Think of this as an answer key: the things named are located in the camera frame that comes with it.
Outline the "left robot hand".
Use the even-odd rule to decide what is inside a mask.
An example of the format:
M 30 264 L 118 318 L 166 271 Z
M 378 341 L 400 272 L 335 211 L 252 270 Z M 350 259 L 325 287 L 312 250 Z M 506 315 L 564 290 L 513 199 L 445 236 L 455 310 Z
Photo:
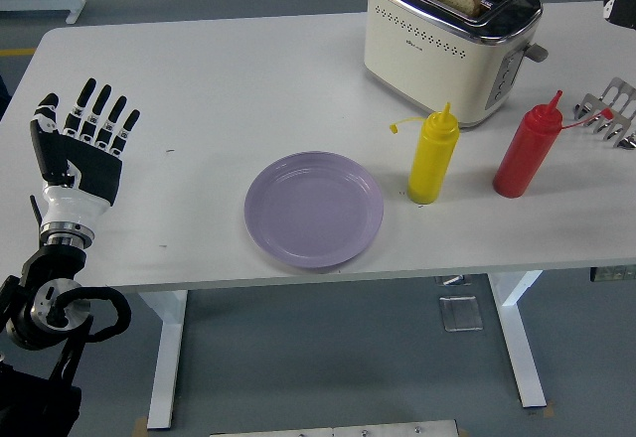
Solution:
M 121 155 L 140 118 L 122 95 L 104 114 L 111 86 L 96 88 L 89 78 L 62 124 L 57 121 L 59 98 L 49 93 L 36 107 L 30 135 L 43 179 L 46 213 L 41 227 L 55 222 L 87 227 L 114 205 L 122 172 Z

